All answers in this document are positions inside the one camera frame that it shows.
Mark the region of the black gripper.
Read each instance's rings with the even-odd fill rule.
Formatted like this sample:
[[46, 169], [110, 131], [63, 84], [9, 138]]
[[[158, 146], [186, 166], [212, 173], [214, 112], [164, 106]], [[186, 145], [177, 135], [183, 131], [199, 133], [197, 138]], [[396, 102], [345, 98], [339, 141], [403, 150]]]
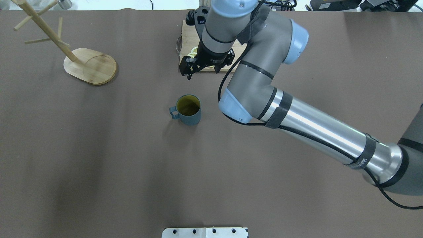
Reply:
[[215, 73], [219, 73], [225, 66], [230, 66], [235, 58], [233, 49], [224, 53], [216, 53], [210, 51], [205, 46], [198, 46], [197, 55], [195, 57], [183, 56], [179, 64], [179, 71], [182, 76], [186, 76], [187, 80], [196, 72], [207, 67], [213, 67]]

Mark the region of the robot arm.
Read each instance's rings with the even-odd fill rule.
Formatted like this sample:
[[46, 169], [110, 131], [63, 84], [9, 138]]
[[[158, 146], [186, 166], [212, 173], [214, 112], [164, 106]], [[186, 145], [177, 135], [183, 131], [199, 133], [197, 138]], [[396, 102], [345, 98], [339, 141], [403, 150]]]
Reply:
[[236, 68], [218, 107], [245, 126], [283, 130], [359, 171], [394, 205], [409, 210], [391, 193], [422, 195], [422, 108], [397, 143], [383, 144], [271, 85], [281, 64], [292, 64], [304, 51], [309, 34], [292, 19], [272, 12], [264, 0], [214, 0], [186, 15], [195, 26], [195, 57], [184, 56], [179, 70], [188, 79], [213, 66]]

